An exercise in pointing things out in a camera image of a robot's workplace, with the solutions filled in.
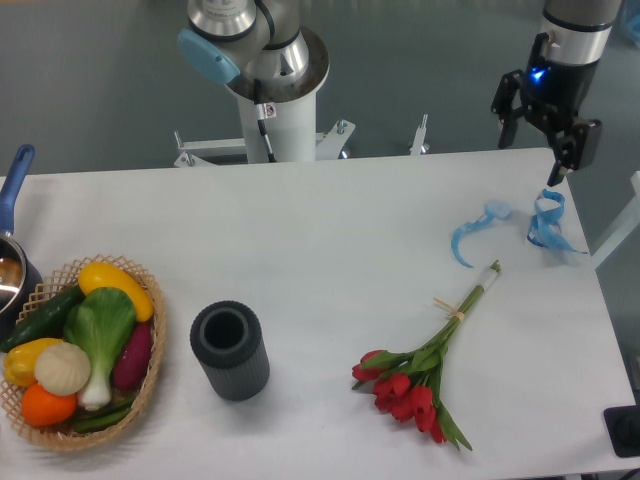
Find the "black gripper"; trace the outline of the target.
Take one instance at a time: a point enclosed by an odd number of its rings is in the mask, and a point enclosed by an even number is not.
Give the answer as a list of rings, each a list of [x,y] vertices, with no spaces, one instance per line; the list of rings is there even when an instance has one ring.
[[[561,63],[546,53],[550,46],[549,33],[536,35],[525,72],[514,70],[502,76],[490,109],[499,119],[499,149],[513,145],[518,121],[523,115],[529,124],[545,134],[555,159],[547,185],[555,187],[570,171],[593,163],[602,122],[578,116],[598,61],[578,65]],[[514,106],[519,92],[523,107]]]

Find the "robot base joint blue cap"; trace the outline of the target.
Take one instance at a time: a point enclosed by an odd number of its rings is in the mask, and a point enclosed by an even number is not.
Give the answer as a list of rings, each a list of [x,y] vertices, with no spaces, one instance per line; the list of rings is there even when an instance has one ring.
[[[286,103],[321,88],[329,55],[300,20],[298,1],[189,1],[179,50],[207,80],[254,103]]]

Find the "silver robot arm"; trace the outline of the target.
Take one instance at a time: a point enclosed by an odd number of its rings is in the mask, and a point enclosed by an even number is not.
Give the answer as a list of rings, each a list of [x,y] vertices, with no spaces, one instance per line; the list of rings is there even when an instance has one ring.
[[[547,185],[593,162],[602,122],[580,115],[619,1],[547,1],[526,68],[504,74],[491,104],[501,126],[498,147],[513,144],[518,121],[546,137],[554,155]]]

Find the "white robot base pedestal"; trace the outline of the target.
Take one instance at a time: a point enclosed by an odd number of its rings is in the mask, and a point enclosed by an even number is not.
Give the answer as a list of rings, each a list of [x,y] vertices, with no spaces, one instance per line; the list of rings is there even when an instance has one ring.
[[[249,164],[346,159],[356,125],[340,118],[326,132],[317,129],[317,94],[324,83],[321,80],[309,93],[281,103],[257,105],[238,95],[242,136],[184,142],[175,133],[174,165],[204,167],[227,159]]]

